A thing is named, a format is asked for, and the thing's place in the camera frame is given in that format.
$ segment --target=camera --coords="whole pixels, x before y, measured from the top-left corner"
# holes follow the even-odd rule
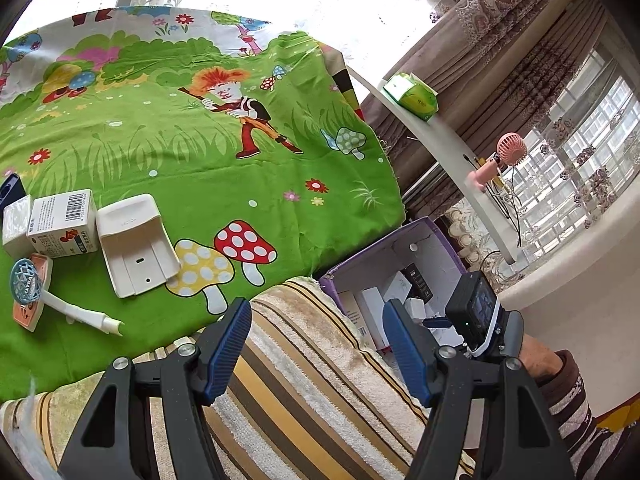
[[[499,311],[498,297],[484,274],[476,270],[460,276],[445,314],[476,355],[488,348]]]

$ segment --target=purple cardboard box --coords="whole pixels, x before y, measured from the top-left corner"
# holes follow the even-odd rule
[[[415,244],[417,251],[412,251],[410,244]],[[336,265],[320,278],[320,287],[344,312],[338,293],[350,290],[356,294],[382,286],[411,263],[418,267],[433,293],[428,305],[444,316],[447,301],[466,269],[449,241],[427,217],[399,227]]]

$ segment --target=hand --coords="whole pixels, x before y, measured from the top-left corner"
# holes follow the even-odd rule
[[[246,110],[231,110],[231,111],[228,111],[227,114],[232,117],[235,117],[236,119],[239,119],[240,117],[249,116],[249,112],[247,112]]]
[[[528,334],[522,339],[518,357],[535,380],[554,377],[563,366],[562,359],[555,352]]]
[[[200,101],[202,106],[204,106],[207,110],[215,110],[218,106],[211,99],[207,99],[206,97]]]

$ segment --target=cartoon boy with red hair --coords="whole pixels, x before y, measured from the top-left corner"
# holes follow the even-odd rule
[[[251,97],[242,95],[241,84],[250,74],[246,70],[227,70],[221,66],[205,68],[193,76],[191,87],[188,91],[193,96],[199,96],[202,105],[212,112],[225,112],[228,115],[240,119],[242,131],[242,151],[236,153],[236,158],[249,158],[258,155],[260,149],[256,146],[252,131],[258,129],[268,137],[279,142],[293,153],[302,153],[302,150],[293,145],[287,137],[279,134],[269,124],[271,116],[264,105]],[[203,98],[207,93],[213,94],[224,104],[215,104],[209,98]]]

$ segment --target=striped cushion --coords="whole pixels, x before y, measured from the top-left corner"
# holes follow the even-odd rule
[[[333,301],[312,280],[294,278],[258,295],[252,308],[252,328],[228,389],[204,409],[229,478],[404,478],[426,412]],[[164,358],[176,344],[136,361]],[[32,416],[53,464],[98,378],[38,397]],[[19,402],[0,410],[4,430],[24,417]],[[159,399],[152,400],[152,420],[161,477],[173,479]],[[463,472],[472,472],[466,455]]]

